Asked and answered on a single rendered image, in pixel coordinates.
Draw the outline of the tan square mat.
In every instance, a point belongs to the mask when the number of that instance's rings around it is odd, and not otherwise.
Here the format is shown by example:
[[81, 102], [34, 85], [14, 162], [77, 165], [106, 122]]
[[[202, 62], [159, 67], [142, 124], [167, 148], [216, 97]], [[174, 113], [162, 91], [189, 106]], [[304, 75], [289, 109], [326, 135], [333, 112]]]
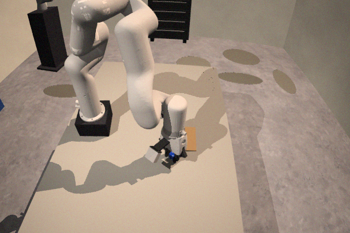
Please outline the tan square mat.
[[195, 127], [185, 127], [187, 132], [187, 149], [186, 151], [196, 151], [196, 130]]

